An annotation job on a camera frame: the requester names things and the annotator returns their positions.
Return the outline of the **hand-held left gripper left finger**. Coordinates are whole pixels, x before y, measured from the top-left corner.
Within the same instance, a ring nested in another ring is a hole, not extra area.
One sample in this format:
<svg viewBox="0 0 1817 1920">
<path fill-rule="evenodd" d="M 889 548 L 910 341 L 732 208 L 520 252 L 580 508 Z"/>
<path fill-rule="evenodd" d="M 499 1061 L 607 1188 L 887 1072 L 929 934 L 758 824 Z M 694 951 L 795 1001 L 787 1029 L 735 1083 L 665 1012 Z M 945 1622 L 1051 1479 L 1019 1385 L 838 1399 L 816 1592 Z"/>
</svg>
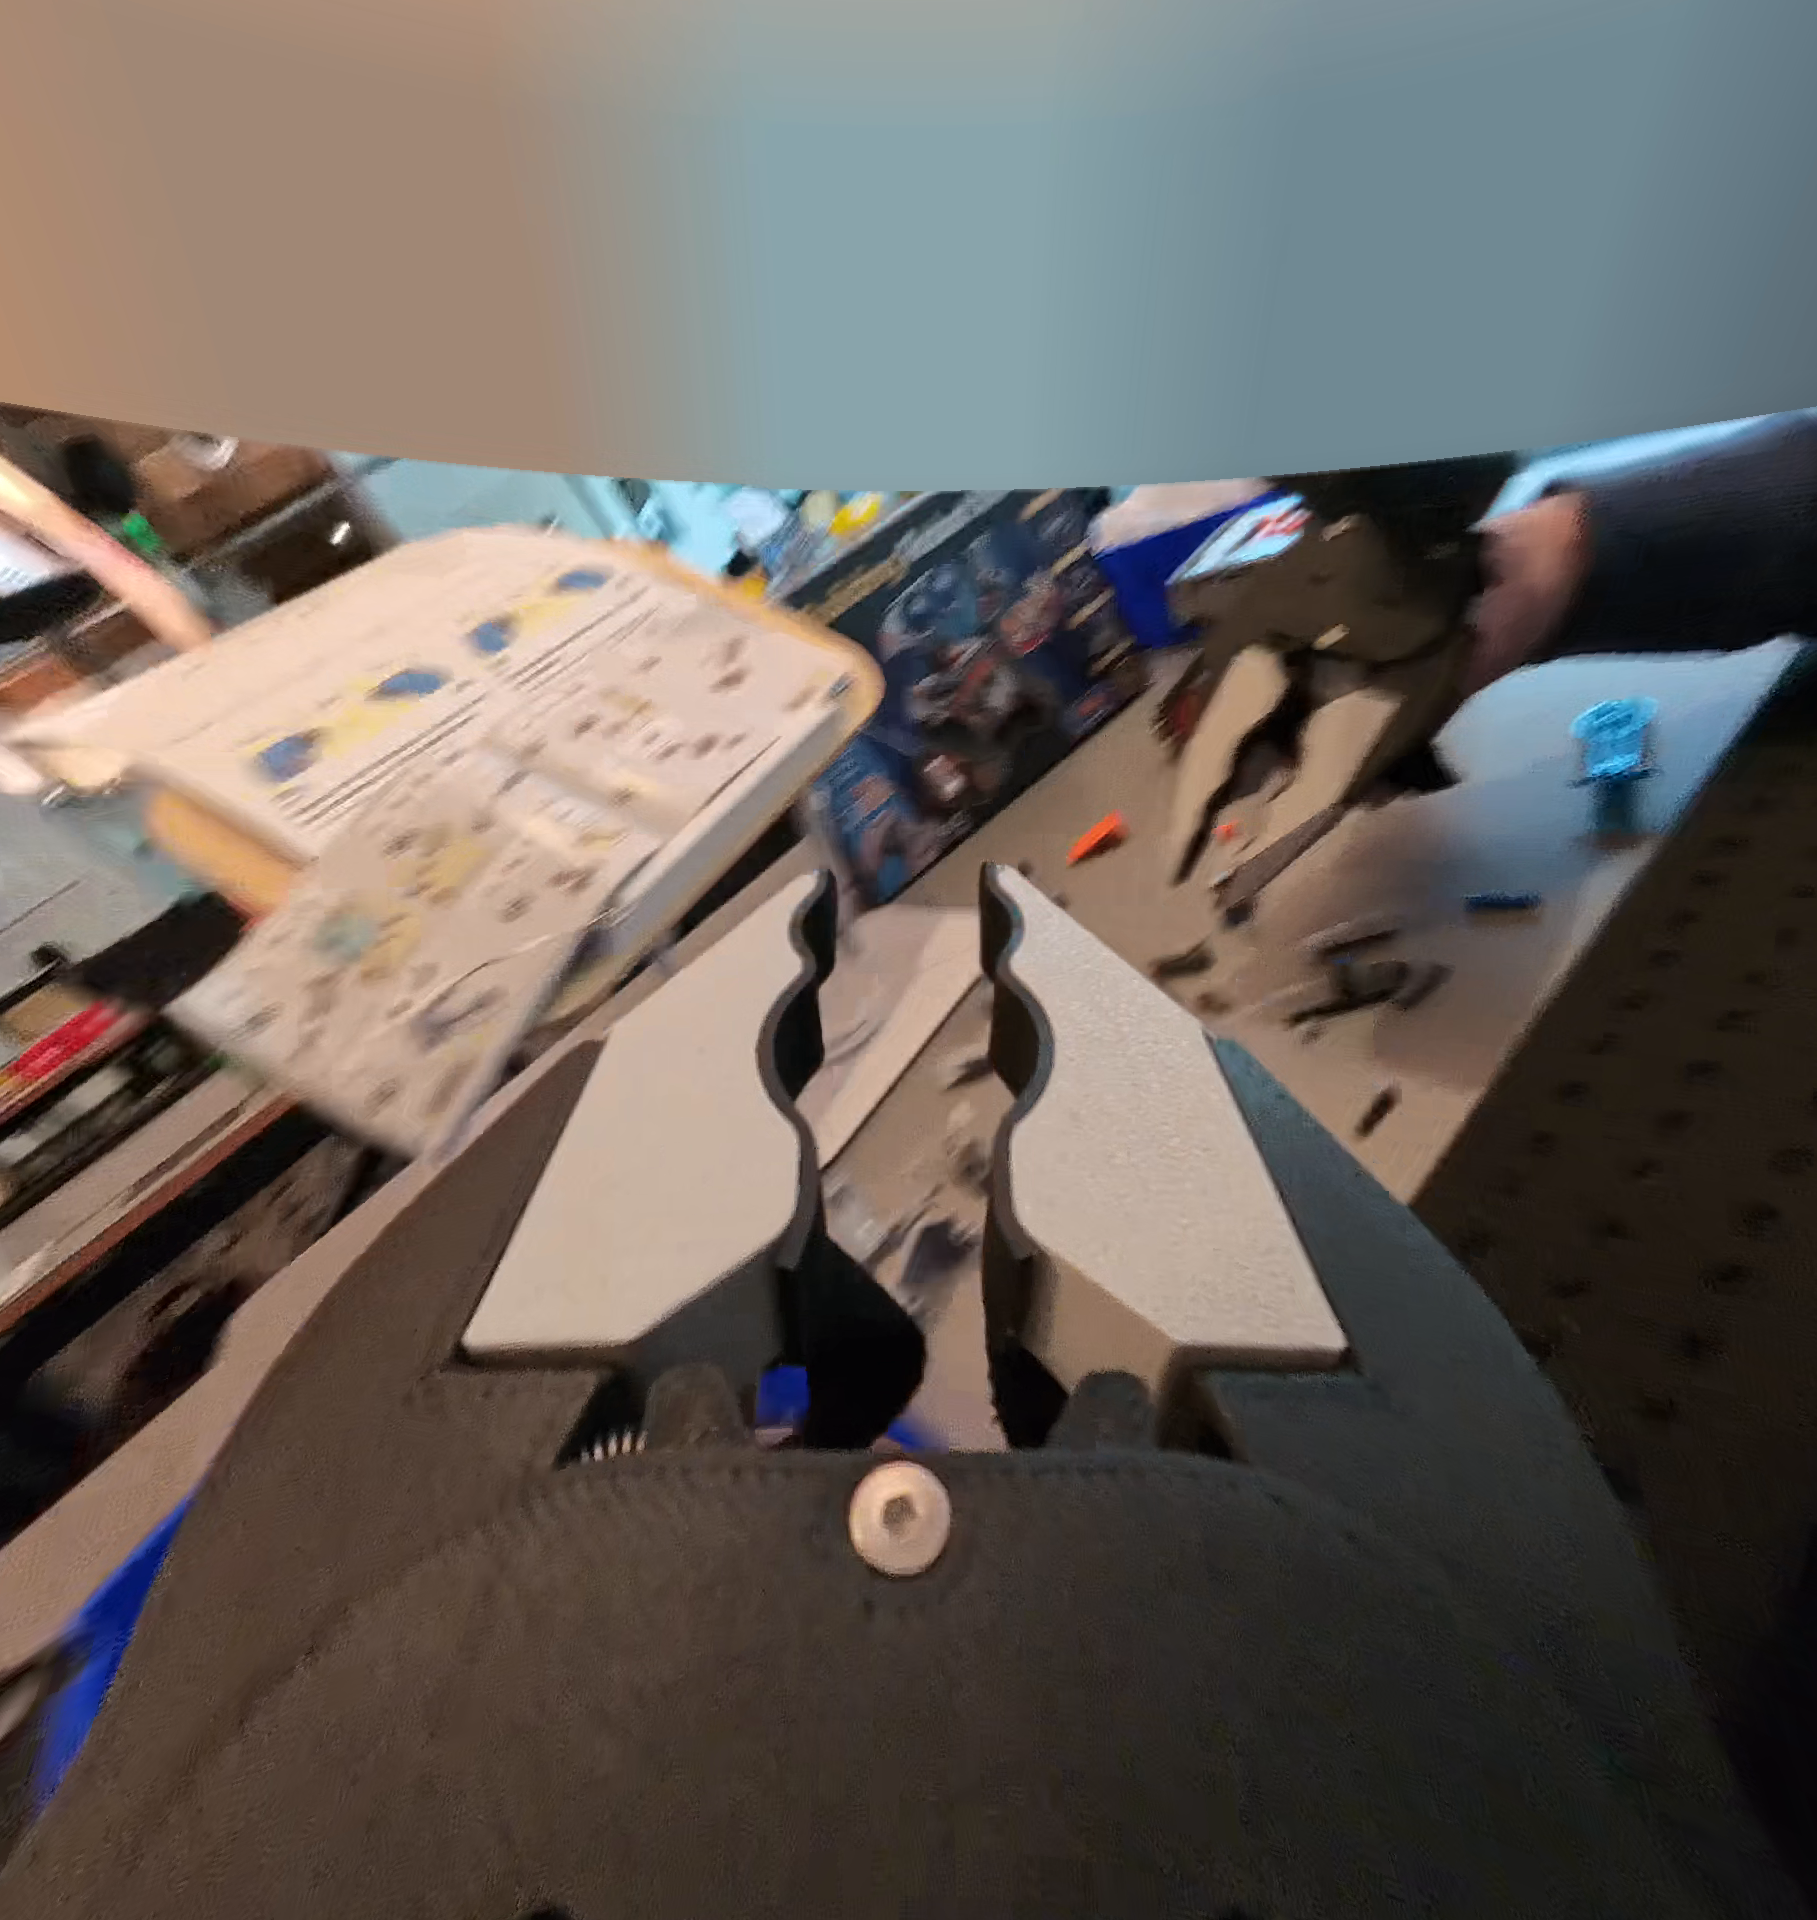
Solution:
<svg viewBox="0 0 1817 1920">
<path fill-rule="evenodd" d="M 463 1331 L 484 1365 L 765 1369 L 823 1194 L 836 886 L 816 871 L 616 1020 Z"/>
</svg>

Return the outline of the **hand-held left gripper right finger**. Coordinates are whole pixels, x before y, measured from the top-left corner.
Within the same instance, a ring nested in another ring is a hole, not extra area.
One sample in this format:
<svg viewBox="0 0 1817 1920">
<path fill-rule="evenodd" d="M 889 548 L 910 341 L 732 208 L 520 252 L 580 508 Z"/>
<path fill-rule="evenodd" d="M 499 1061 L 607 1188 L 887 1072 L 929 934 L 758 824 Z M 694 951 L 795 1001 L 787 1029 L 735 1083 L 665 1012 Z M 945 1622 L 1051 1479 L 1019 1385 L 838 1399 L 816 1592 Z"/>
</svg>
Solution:
<svg viewBox="0 0 1817 1920">
<path fill-rule="evenodd" d="M 1350 1356 L 1213 1032 L 1015 866 L 978 874 L 1009 1091 L 989 1350 L 1051 1375 L 1330 1372 Z"/>
</svg>

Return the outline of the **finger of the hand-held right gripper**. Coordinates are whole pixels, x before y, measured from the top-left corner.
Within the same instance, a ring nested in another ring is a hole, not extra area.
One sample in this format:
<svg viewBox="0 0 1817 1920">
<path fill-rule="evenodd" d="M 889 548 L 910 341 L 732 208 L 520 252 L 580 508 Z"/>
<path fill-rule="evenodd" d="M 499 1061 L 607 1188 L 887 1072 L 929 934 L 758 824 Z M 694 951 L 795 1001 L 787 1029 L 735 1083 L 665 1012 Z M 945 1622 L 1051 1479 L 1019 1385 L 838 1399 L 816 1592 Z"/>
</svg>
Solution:
<svg viewBox="0 0 1817 1920">
<path fill-rule="evenodd" d="M 1272 645 L 1247 645 L 1226 660 L 1178 755 L 1165 819 L 1165 878 L 1193 871 L 1216 815 L 1260 793 L 1280 767 L 1264 742 L 1290 692 L 1286 660 Z"/>
<path fill-rule="evenodd" d="M 1286 687 L 1228 760 L 1236 834 L 1218 874 L 1220 907 L 1253 908 L 1356 806 L 1394 788 L 1401 760 L 1422 755 L 1455 707 L 1455 660 L 1387 667 L 1329 699 Z"/>
</svg>

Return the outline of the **person's right hand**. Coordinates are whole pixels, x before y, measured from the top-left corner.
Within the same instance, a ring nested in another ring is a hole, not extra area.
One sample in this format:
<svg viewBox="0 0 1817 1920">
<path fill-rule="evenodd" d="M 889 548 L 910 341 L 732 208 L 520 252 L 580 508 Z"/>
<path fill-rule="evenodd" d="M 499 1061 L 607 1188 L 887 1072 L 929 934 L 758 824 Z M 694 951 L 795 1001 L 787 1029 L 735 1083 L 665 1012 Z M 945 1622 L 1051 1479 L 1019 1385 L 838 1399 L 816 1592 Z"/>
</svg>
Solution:
<svg viewBox="0 0 1817 1920">
<path fill-rule="evenodd" d="M 1482 586 L 1461 699 L 1547 658 L 1591 572 L 1588 497 L 1551 489 L 1480 528 Z"/>
</svg>

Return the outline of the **blue storage bin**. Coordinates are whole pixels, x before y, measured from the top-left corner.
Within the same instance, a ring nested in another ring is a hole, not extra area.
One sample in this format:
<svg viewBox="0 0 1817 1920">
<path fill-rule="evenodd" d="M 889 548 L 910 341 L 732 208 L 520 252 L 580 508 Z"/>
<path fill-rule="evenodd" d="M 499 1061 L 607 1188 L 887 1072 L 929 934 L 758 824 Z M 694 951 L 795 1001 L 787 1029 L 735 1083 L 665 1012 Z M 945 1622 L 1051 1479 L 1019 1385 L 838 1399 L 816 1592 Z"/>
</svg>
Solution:
<svg viewBox="0 0 1817 1920">
<path fill-rule="evenodd" d="M 1139 484 L 1100 510 L 1091 551 L 1112 589 L 1115 606 L 1148 652 L 1185 642 L 1170 609 L 1170 585 L 1226 526 L 1288 499 L 1268 479 Z"/>
<path fill-rule="evenodd" d="M 80 1607 L 57 1642 L 59 1680 L 35 1715 L 31 1809 L 42 1813 L 69 1768 L 118 1673 L 136 1622 L 195 1496 L 179 1499 Z"/>
</svg>

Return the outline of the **turquoise plastic tool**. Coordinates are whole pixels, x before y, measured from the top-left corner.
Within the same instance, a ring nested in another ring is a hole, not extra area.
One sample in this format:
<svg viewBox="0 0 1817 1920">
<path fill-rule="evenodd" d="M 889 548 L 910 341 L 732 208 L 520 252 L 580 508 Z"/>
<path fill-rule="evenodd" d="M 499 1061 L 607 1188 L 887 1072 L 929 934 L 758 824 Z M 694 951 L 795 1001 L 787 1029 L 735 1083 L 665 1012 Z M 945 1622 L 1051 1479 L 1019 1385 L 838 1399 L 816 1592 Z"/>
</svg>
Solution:
<svg viewBox="0 0 1817 1920">
<path fill-rule="evenodd" d="M 1569 725 L 1571 785 L 1587 798 L 1596 842 L 1640 831 L 1640 785 L 1655 773 L 1660 704 L 1643 693 L 1596 702 Z"/>
</svg>

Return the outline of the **dark blue robot kit box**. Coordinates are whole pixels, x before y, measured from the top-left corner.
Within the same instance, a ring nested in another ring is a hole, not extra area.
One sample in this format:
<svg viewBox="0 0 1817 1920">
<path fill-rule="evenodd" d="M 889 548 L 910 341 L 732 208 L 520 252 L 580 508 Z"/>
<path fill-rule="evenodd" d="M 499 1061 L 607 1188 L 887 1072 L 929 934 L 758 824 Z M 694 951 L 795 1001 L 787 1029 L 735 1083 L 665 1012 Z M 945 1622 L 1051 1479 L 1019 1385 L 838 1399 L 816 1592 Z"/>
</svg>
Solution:
<svg viewBox="0 0 1817 1920">
<path fill-rule="evenodd" d="M 895 899 L 1139 695 L 1092 548 L 1110 502 L 1107 486 L 919 492 L 787 590 L 884 678 L 814 790 L 863 904 Z"/>
</svg>

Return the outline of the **instruction booklet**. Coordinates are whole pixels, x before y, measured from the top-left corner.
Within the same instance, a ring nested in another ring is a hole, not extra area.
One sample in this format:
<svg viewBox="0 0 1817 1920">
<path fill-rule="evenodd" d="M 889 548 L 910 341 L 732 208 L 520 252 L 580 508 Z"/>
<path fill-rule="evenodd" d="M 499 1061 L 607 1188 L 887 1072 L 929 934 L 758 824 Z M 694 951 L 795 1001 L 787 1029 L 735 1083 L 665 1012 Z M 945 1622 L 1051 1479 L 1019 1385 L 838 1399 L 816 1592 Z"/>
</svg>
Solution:
<svg viewBox="0 0 1817 1920">
<path fill-rule="evenodd" d="M 8 742 L 85 796 L 146 788 L 128 763 L 157 721 L 122 683 L 51 702 Z M 684 788 L 636 804 L 611 779 L 572 785 L 560 755 L 510 755 L 510 728 L 436 755 L 357 810 L 231 951 L 172 1004 L 201 1042 L 328 1122 L 404 1158 L 439 1150 L 499 1083 L 617 888 L 665 850 L 665 830 L 713 782 L 684 751 Z"/>
</svg>

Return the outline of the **dark textured mat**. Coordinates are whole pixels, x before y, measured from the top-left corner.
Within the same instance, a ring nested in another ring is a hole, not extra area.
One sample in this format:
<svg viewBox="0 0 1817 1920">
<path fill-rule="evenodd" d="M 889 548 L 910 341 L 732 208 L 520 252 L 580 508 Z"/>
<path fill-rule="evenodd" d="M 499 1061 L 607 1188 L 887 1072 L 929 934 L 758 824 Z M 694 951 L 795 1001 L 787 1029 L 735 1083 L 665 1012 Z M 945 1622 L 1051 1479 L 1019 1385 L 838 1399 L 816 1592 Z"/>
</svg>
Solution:
<svg viewBox="0 0 1817 1920">
<path fill-rule="evenodd" d="M 1574 1411 L 1817 1915 L 1817 645 L 1418 1214 Z"/>
</svg>

